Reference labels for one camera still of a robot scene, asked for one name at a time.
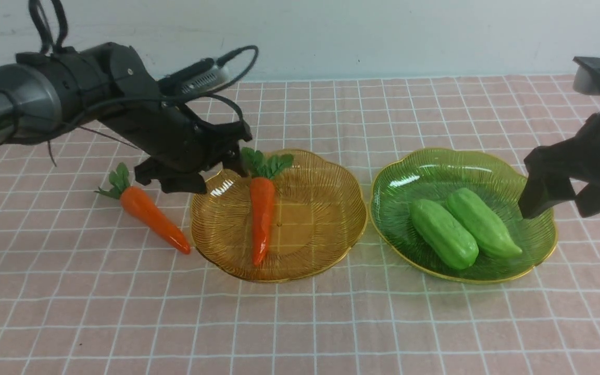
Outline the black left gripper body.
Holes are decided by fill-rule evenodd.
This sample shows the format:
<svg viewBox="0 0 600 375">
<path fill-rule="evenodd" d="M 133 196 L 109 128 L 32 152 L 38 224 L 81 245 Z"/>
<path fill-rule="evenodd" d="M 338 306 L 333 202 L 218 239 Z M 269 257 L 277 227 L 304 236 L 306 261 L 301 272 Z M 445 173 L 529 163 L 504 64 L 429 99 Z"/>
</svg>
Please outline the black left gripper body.
<svg viewBox="0 0 600 375">
<path fill-rule="evenodd" d="M 219 125 L 202 120 L 186 99 L 163 95 L 153 78 L 114 78 L 100 88 L 100 122 L 177 171 L 207 171 L 222 164 L 230 146 L 252 139 L 243 117 Z"/>
</svg>

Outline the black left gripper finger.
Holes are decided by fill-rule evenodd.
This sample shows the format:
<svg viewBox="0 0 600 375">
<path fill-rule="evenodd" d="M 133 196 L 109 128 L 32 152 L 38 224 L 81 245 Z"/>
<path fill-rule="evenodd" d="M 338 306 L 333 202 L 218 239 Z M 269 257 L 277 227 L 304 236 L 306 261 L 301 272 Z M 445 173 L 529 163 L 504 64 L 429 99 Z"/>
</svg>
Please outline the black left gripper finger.
<svg viewBox="0 0 600 375">
<path fill-rule="evenodd" d="M 241 148 L 238 143 L 229 147 L 229 149 L 222 155 L 222 166 L 223 169 L 228 169 L 240 177 L 248 177 L 248 170 L 244 165 Z"/>
<path fill-rule="evenodd" d="M 134 168 L 135 180 L 141 185 L 150 185 L 153 180 L 160 183 L 164 194 L 186 192 L 189 194 L 206 194 L 207 185 L 198 170 L 177 171 L 157 159 L 148 158 Z"/>
</svg>

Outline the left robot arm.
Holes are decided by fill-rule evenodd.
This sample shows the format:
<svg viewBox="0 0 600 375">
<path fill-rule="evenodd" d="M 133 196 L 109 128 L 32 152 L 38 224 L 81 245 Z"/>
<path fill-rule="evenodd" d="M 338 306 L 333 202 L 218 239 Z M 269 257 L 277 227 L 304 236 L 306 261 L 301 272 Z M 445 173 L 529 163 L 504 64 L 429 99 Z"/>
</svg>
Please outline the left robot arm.
<svg viewBox="0 0 600 375">
<path fill-rule="evenodd" d="M 0 145 L 34 146 L 98 121 L 148 155 L 134 169 L 137 183 L 206 194 L 202 173 L 217 164 L 247 176 L 240 142 L 252 132 L 218 90 L 181 92 L 192 71 L 154 79 L 133 47 L 117 43 L 19 53 L 0 66 Z"/>
</svg>

